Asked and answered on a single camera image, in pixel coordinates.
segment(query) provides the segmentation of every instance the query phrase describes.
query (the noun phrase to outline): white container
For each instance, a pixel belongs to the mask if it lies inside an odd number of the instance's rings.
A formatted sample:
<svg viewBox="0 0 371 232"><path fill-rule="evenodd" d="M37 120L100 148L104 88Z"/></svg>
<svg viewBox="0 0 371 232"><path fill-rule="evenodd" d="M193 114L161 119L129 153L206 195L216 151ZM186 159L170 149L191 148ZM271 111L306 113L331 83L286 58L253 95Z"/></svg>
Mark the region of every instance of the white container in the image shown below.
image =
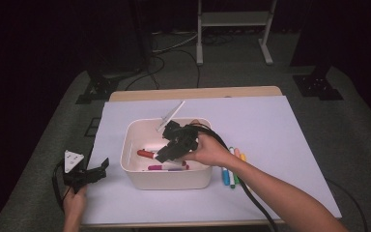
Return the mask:
<svg viewBox="0 0 371 232"><path fill-rule="evenodd" d="M182 127L193 119L172 119ZM200 123L210 127L205 119L197 119ZM167 145L168 140L162 138L164 130L158 132L156 128L161 124L161 119L143 119L132 122L128 126L125 143L123 145L120 164L128 177L138 189L202 189L209 183L213 168L202 163L188 160L188 170L149 171L149 165L160 165L156 159L148 159L137 155L138 150L157 152Z"/></svg>

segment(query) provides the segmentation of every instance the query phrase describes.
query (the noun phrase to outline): table surface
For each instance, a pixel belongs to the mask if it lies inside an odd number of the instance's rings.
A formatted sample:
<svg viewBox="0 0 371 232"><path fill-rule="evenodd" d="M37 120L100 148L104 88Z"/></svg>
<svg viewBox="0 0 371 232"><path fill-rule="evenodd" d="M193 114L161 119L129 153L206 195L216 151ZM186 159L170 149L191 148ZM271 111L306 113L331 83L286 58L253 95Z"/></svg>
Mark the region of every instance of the table surface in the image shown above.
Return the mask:
<svg viewBox="0 0 371 232"><path fill-rule="evenodd" d="M268 223L241 187L222 184L213 168L210 184L202 189L140 190L120 165L128 125L158 118L185 105L178 117L206 118L229 146L245 151L247 161L286 181L324 204L335 217L339 209L328 189L292 109L274 86L115 92L105 104L89 168L110 158L107 177L88 190L83 226L151 227L244 225ZM235 116L227 108L237 108ZM232 128L239 128L236 133ZM279 220L261 199L270 215Z"/></svg>

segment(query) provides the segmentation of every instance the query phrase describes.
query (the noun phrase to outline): white tag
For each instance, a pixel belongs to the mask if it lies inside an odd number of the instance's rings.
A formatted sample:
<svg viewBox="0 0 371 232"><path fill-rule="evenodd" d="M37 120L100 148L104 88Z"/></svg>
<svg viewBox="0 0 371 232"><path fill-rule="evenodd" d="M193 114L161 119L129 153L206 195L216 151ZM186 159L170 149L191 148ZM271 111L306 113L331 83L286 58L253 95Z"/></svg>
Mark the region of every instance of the white tag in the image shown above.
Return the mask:
<svg viewBox="0 0 371 232"><path fill-rule="evenodd" d="M65 172L69 173L84 159L83 155L79 155L66 150L65 152Z"/></svg>
<svg viewBox="0 0 371 232"><path fill-rule="evenodd" d="M162 122L158 126L158 128L156 128L156 130L157 131L161 131L161 129L163 129L171 121L171 119L174 118L174 116L176 115L176 113L180 110L180 108L185 103L186 103L186 101L181 101L179 105L177 105L170 112L168 112L168 114L165 117L162 118Z"/></svg>

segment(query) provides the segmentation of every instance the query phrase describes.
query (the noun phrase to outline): white metal stand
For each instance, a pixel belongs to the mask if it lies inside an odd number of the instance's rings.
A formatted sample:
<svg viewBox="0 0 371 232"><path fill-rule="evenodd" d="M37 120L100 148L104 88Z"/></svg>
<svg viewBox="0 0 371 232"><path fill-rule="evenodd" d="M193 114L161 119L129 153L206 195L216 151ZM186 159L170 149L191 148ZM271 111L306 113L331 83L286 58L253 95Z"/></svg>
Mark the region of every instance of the white metal stand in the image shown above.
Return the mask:
<svg viewBox="0 0 371 232"><path fill-rule="evenodd" d="M203 13L201 9L202 0L198 0L197 65L203 65L202 27L209 26L266 26L264 37L259 39L258 42L267 65L272 65L273 61L267 48L267 40L276 1L272 0L271 9L266 12Z"/></svg>

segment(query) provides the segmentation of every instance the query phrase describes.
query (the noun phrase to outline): white shelf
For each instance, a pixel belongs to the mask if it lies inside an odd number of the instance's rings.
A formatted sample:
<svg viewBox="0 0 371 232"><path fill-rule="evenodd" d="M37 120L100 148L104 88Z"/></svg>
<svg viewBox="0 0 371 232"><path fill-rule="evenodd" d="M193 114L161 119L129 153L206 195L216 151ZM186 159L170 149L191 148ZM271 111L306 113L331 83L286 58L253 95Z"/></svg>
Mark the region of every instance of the white shelf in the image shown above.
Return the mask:
<svg viewBox="0 0 371 232"><path fill-rule="evenodd" d="M270 12L202 13L202 26L265 26Z"/></svg>

